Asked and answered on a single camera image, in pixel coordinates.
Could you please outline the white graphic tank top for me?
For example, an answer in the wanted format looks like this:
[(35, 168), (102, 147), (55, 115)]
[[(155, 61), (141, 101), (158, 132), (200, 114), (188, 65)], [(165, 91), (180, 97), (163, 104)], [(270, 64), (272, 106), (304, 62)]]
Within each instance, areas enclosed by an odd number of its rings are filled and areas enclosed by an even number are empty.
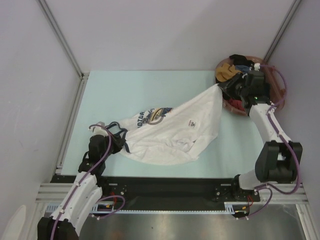
[(180, 106), (151, 108), (118, 121), (125, 138), (120, 153), (152, 165), (196, 161), (219, 134), (222, 101), (215, 84)]

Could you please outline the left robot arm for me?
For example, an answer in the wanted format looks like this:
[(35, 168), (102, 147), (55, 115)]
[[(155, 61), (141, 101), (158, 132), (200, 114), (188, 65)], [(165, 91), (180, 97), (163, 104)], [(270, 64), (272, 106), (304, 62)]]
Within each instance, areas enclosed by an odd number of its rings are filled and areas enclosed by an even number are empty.
[[(113, 127), (118, 127), (118, 132), (111, 133)], [(92, 124), (89, 130), (92, 136), (88, 150), (83, 155), (70, 190), (57, 209), (49, 217), (42, 217), (37, 224), (39, 240), (77, 240), (95, 204), (105, 200), (116, 202), (119, 199), (120, 207), (113, 204), (111, 211), (106, 214), (111, 216), (126, 203), (123, 194), (111, 193), (109, 183), (102, 174), (107, 158), (128, 148), (125, 139), (127, 129), (113, 121), (108, 125), (103, 122)]]

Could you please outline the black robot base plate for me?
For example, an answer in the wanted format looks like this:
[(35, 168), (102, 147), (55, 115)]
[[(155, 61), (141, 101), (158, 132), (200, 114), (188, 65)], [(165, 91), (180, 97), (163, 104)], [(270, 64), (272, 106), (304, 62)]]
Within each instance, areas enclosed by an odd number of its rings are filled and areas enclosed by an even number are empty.
[(260, 195), (253, 190), (241, 190), (234, 178), (179, 177), (111, 177), (103, 176), (112, 194), (122, 194), (124, 206), (163, 208), (206, 206), (240, 202), (259, 203)]

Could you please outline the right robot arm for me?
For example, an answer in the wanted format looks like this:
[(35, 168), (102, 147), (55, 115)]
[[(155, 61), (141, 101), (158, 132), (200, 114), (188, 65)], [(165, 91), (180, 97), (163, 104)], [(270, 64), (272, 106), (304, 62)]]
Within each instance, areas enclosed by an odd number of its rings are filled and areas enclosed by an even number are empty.
[(240, 100), (246, 114), (254, 122), (263, 141), (263, 148), (254, 169), (235, 176), (236, 185), (230, 188), (231, 196), (242, 201), (249, 191), (276, 190), (283, 195), (297, 192), (301, 184), (300, 161), (303, 147), (293, 142), (277, 121), (274, 111), (284, 101), (273, 103), (270, 84), (267, 83), (260, 63), (253, 64), (246, 73), (218, 83), (222, 92)]

